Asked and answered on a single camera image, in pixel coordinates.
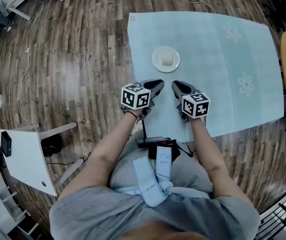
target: white object on plate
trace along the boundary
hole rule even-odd
[[[175,49],[169,46],[160,46],[152,54],[152,62],[157,70],[169,73],[178,68],[179,55]]]

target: light blue tablecloth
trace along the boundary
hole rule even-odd
[[[174,80],[194,85],[211,99],[207,129],[212,137],[236,132],[283,116],[283,90],[275,46],[267,26],[203,12],[130,13],[128,36],[137,81],[163,79],[145,124],[148,137],[192,140],[171,90]],[[177,50],[172,73],[153,66],[159,46]]]

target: gray t-shirt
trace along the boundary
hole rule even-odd
[[[129,141],[111,175],[111,187],[134,186],[131,161],[144,155],[146,150],[135,149]],[[172,182],[175,187],[212,192],[205,169],[183,152],[172,164]],[[127,231],[156,220],[210,240],[252,240],[260,224],[258,212],[233,197],[192,199],[171,194],[151,208],[140,195],[117,193],[102,186],[78,190],[50,210],[51,233],[57,240],[119,239]]]

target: wooden floor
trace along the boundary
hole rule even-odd
[[[184,0],[43,1],[44,11],[28,39],[31,59],[20,89],[22,114],[31,123],[40,123],[43,131],[71,122],[78,124],[78,128],[62,135],[64,149],[47,158],[49,163],[86,157],[121,118],[120,88],[134,80],[127,36],[129,12],[211,12],[202,3],[192,5]],[[255,0],[203,1],[218,14],[265,23]],[[257,1],[270,4],[269,0]],[[1,34],[0,94],[4,106],[0,109],[0,128],[27,125],[19,116],[17,89],[28,64],[26,37],[41,8],[38,0],[28,0],[20,10],[32,20],[15,16],[13,29]],[[278,42],[272,36],[278,51]],[[215,139],[231,176],[259,211],[286,191],[285,126],[286,120],[281,119]],[[50,175],[56,179],[65,169],[64,165],[52,165]],[[48,213],[54,198],[10,177],[6,169],[4,175],[18,192],[20,203],[48,232]]]

